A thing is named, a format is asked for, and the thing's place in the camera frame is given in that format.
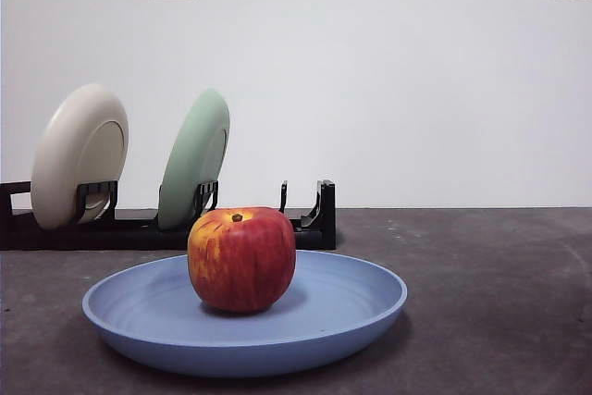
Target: red apple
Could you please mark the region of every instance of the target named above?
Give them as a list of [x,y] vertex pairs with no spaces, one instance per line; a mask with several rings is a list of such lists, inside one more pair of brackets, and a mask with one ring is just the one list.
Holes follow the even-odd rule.
[[187,256],[191,284],[202,301],[230,312],[255,312],[288,288],[296,238],[278,210],[217,209],[191,228]]

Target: concrete floor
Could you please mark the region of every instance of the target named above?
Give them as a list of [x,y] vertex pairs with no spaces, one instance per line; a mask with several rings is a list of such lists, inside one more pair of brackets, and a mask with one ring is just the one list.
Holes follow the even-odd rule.
[[84,317],[99,279],[180,252],[2,252],[2,365],[20,393],[592,393],[592,209],[340,209],[336,253],[399,274],[395,325],[299,374],[215,380],[112,351]]

